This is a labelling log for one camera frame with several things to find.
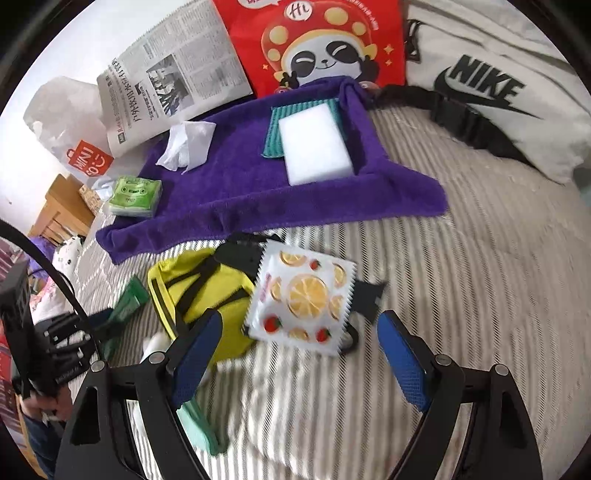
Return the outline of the left forearm dark sleeve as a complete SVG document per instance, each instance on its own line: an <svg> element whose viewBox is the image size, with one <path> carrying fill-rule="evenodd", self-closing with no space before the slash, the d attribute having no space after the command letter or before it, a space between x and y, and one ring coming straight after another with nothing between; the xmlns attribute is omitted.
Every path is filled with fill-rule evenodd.
<svg viewBox="0 0 591 480"><path fill-rule="evenodd" d="M47 478L53 480L66 423L30 417L24 410L22 414L32 451Z"/></svg>

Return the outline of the person left hand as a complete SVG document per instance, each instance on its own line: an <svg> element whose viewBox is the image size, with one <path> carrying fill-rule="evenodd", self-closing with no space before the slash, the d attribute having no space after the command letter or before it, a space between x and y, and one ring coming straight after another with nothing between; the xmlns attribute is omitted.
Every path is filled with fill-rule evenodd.
<svg viewBox="0 0 591 480"><path fill-rule="evenodd" d="M45 397L32 392L27 398L20 397L22 413L28 418L41 421L43 415L54 416L59 421L67 421L73 404L68 386L62 386L55 397Z"/></svg>

